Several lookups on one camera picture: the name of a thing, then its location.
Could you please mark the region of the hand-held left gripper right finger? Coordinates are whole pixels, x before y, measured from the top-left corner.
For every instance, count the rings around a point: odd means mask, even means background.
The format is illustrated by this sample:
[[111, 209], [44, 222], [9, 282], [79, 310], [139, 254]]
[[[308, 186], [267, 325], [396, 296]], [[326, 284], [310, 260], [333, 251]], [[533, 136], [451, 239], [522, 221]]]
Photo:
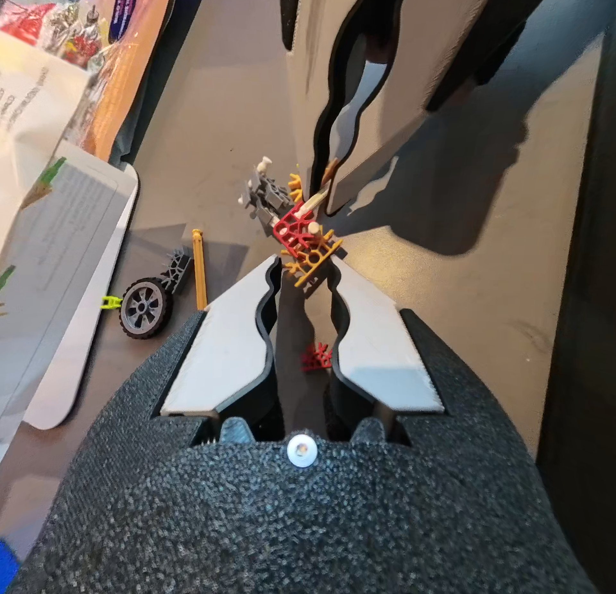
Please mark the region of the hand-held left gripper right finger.
[[328, 287], [337, 333], [329, 399], [343, 427], [375, 417], [389, 431], [399, 416], [446, 415], [396, 302], [338, 257]]

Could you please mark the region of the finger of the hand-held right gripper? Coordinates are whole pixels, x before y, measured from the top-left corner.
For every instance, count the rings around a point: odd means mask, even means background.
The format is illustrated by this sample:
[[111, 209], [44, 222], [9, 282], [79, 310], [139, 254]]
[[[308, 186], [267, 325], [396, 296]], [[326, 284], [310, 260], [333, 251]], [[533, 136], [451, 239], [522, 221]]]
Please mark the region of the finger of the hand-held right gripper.
[[427, 117], [427, 104], [488, 0], [402, 0], [395, 57], [358, 119], [355, 144], [336, 172], [332, 215], [353, 199]]
[[287, 0], [287, 75], [303, 201], [336, 161], [330, 133], [365, 66], [365, 0]]

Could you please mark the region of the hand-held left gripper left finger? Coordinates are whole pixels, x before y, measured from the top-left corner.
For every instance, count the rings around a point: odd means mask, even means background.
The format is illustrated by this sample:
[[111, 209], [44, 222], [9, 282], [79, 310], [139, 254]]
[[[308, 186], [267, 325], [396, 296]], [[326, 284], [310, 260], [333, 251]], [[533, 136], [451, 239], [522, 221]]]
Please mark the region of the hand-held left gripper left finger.
[[208, 305], [161, 416], [265, 417], [278, 402], [270, 332], [281, 259], [273, 254]]

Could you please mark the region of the red toy connector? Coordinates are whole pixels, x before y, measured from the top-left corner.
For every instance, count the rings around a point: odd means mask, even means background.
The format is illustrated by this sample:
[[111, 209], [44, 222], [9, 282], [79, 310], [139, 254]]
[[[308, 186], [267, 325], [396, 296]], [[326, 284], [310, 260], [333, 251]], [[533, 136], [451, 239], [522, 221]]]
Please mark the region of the red toy connector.
[[274, 226], [273, 235], [283, 245], [285, 253], [297, 259], [300, 253], [308, 253], [316, 243], [317, 236], [307, 232], [307, 225], [315, 221], [314, 215], [308, 214], [301, 219], [295, 217], [295, 212], [303, 205], [299, 203], [285, 214]]
[[304, 373], [332, 368], [332, 351], [328, 344], [309, 344], [301, 356], [301, 370]]

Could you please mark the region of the red and yellow connector assembly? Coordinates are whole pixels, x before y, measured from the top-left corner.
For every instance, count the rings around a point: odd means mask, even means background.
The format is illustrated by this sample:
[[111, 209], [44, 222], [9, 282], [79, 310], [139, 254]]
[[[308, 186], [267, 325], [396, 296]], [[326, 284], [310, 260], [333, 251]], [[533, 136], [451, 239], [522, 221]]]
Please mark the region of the red and yellow connector assembly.
[[326, 200], [331, 187], [331, 181], [334, 179], [336, 170], [338, 168], [338, 159], [333, 159], [325, 169], [323, 178], [321, 181], [321, 187], [318, 192], [312, 195], [308, 201], [295, 212], [295, 217], [301, 219], [308, 214], [317, 215], [319, 213], [319, 206]]
[[287, 270], [287, 274], [295, 279], [295, 288], [304, 287], [315, 276], [317, 269], [338, 250], [342, 242], [342, 239], [336, 237], [334, 229], [323, 231], [321, 226], [321, 233], [308, 253], [300, 253], [295, 259], [285, 253], [283, 248], [281, 255], [289, 258], [283, 267]]

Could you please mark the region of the long yellow toy rod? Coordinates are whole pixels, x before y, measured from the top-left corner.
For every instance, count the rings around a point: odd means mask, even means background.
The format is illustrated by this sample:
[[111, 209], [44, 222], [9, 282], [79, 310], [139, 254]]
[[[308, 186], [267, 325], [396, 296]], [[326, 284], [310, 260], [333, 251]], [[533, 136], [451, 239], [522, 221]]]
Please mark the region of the long yellow toy rod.
[[203, 248], [203, 232], [200, 229], [192, 230], [193, 265], [195, 274], [196, 307], [206, 310], [208, 306], [206, 292], [206, 274]]

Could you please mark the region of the black toy wheel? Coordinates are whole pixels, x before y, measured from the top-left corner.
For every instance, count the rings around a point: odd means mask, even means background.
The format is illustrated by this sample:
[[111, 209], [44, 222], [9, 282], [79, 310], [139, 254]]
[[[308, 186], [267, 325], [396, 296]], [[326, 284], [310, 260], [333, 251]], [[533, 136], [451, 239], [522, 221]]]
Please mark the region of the black toy wheel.
[[172, 311], [173, 297], [166, 291], [162, 278], [141, 278], [125, 291], [119, 322], [128, 337], [147, 340], [162, 332]]

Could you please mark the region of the dark flat folder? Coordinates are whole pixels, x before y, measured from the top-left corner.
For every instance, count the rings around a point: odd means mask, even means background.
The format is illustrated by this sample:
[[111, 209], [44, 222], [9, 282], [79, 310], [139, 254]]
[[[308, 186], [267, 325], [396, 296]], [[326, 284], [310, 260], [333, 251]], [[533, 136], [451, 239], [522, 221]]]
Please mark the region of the dark flat folder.
[[136, 97], [113, 143], [109, 163], [134, 164], [152, 117], [202, 0], [173, 0]]

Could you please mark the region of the orange toy package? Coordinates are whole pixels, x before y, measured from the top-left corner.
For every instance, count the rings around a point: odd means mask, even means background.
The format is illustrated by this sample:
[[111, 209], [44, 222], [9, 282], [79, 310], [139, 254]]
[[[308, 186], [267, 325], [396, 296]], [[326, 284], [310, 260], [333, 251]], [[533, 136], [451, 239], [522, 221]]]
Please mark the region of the orange toy package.
[[67, 142], [103, 161], [137, 98], [174, 0], [1, 0], [1, 30], [80, 66], [90, 81]]

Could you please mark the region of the grey printed instruction sheet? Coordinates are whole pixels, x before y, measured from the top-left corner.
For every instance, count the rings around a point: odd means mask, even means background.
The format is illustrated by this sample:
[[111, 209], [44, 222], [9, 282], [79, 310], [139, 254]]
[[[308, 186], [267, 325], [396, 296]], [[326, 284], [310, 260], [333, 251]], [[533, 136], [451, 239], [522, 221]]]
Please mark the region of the grey printed instruction sheet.
[[15, 435], [116, 229], [135, 180], [66, 158], [20, 211], [1, 269], [1, 455]]

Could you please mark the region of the white paper sheet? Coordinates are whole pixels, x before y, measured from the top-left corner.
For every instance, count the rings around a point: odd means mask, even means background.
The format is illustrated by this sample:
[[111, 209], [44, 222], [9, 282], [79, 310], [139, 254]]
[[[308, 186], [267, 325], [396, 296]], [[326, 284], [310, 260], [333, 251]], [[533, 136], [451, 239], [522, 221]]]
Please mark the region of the white paper sheet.
[[90, 74], [1, 31], [1, 247], [36, 195]]

